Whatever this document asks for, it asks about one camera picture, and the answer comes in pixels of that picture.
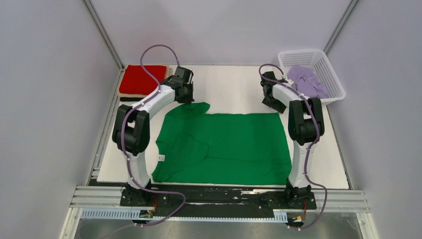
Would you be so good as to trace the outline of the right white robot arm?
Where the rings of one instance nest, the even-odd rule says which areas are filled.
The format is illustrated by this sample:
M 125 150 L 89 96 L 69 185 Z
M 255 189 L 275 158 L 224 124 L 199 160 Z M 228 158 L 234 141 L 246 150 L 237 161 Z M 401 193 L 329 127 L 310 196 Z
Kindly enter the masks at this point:
M 322 106 L 319 98 L 308 98 L 297 92 L 274 72 L 260 75 L 263 104 L 283 113 L 288 109 L 288 133 L 294 143 L 292 169 L 282 201 L 290 208 L 300 208 L 314 200 L 308 165 L 319 138 L 324 134 Z

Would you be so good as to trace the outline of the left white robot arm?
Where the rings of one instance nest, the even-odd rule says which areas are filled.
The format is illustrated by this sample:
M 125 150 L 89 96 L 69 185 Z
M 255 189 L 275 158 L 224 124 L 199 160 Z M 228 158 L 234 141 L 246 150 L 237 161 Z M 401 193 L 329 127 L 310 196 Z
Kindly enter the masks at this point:
M 112 140 L 122 152 L 128 171 L 128 181 L 122 193 L 122 206 L 146 206 L 155 191 L 146 169 L 146 149 L 150 142 L 150 121 L 165 106 L 173 102 L 193 102 L 191 69 L 178 66 L 175 73 L 144 99 L 117 109 Z

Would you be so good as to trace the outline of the green t shirt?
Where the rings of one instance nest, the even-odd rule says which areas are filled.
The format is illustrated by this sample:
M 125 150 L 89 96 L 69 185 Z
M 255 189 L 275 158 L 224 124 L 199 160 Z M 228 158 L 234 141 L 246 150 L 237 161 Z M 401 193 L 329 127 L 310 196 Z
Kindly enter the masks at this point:
M 156 140 L 157 183 L 284 185 L 292 169 L 277 113 L 210 114 L 208 103 L 166 113 Z

